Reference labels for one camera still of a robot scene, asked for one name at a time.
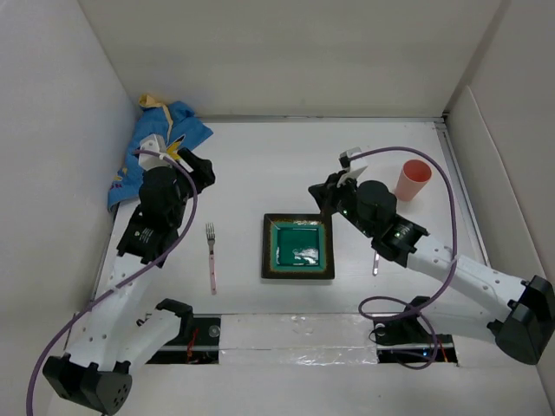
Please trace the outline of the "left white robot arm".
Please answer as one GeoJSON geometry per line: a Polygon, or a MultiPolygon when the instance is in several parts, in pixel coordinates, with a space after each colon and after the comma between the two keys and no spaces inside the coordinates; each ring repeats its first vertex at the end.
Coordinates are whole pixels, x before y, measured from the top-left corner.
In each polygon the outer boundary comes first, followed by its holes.
{"type": "Polygon", "coordinates": [[[164,299],[132,337],[127,330],[152,278],[189,231],[198,196],[213,185],[212,162],[184,148],[173,159],[139,150],[143,180],[139,203],[129,219],[108,279],[107,290],[68,322],[68,332],[83,315],[88,321],[63,355],[43,350],[31,383],[43,375],[56,394],[102,415],[115,415],[127,400],[134,371],[166,342],[184,343],[193,335],[193,309],[164,299]]]}

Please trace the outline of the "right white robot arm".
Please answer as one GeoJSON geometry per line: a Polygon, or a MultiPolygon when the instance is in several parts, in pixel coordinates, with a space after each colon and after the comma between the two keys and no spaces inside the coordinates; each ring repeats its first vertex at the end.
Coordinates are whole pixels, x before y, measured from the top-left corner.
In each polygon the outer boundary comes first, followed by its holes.
{"type": "Polygon", "coordinates": [[[490,313],[483,328],[514,360],[535,365],[554,333],[554,289],[540,276],[522,280],[457,257],[418,224],[396,212],[395,196],[378,181],[358,184],[334,173],[309,189],[324,214],[341,213],[381,258],[420,272],[490,313]]]}

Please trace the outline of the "pink handled fork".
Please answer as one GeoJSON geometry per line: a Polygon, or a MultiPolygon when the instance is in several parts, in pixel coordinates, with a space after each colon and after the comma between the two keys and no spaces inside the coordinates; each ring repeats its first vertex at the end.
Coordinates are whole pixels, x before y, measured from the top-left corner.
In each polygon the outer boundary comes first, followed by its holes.
{"type": "Polygon", "coordinates": [[[217,294],[217,280],[216,280],[216,269],[215,269],[215,229],[213,223],[206,224],[206,239],[209,248],[209,273],[210,273],[210,284],[211,293],[213,296],[217,294]]]}

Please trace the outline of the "blue Pikachu cloth placemat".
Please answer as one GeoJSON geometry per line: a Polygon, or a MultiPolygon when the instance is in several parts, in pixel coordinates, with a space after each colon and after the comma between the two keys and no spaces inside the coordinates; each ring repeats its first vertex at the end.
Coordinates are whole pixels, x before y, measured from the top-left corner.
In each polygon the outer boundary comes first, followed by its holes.
{"type": "Polygon", "coordinates": [[[122,201],[138,196],[143,181],[140,162],[153,160],[151,156],[138,154],[139,150],[166,153],[173,159],[179,159],[179,150],[186,148],[192,151],[213,135],[212,129],[182,101],[166,104],[143,94],[139,106],[142,116],[135,123],[123,165],[108,190],[109,210],[122,201]]]}

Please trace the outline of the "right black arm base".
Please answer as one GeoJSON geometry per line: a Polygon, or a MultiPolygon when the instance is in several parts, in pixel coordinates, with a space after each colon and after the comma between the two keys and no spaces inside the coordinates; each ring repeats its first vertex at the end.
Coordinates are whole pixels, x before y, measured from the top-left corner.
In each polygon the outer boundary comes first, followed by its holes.
{"type": "Polygon", "coordinates": [[[432,335],[417,317],[394,322],[374,322],[369,340],[376,345],[380,364],[395,363],[418,368],[432,361],[432,335]]]}

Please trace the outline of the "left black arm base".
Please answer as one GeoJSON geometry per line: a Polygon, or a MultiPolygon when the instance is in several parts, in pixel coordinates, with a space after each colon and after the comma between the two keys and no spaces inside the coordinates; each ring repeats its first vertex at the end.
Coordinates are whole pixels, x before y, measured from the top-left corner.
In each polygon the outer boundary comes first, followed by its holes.
{"type": "Polygon", "coordinates": [[[164,345],[147,362],[158,365],[219,363],[220,315],[196,315],[191,329],[164,345]]]}

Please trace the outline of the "green square plate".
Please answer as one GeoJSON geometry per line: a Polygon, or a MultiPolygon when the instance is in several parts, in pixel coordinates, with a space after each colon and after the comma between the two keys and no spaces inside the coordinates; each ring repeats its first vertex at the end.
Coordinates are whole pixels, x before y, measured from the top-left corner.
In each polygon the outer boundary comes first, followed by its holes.
{"type": "Polygon", "coordinates": [[[330,217],[266,213],[261,277],[268,280],[333,280],[335,259],[330,217]]]}

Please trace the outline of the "pink handled knife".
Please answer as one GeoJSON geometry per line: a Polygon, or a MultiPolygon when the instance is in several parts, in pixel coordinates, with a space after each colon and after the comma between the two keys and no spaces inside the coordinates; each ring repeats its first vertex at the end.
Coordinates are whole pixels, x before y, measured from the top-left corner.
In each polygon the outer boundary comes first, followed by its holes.
{"type": "Polygon", "coordinates": [[[377,276],[379,272],[380,255],[375,251],[373,258],[372,276],[377,276]]]}

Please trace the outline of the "pink plastic cup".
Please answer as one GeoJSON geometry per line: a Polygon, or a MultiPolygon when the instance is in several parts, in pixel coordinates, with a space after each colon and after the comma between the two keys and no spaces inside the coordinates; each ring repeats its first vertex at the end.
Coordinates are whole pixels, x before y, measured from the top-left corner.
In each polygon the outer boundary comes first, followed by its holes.
{"type": "Polygon", "coordinates": [[[402,202],[409,202],[432,177],[430,166],[422,160],[408,160],[400,172],[394,195],[402,202]]]}

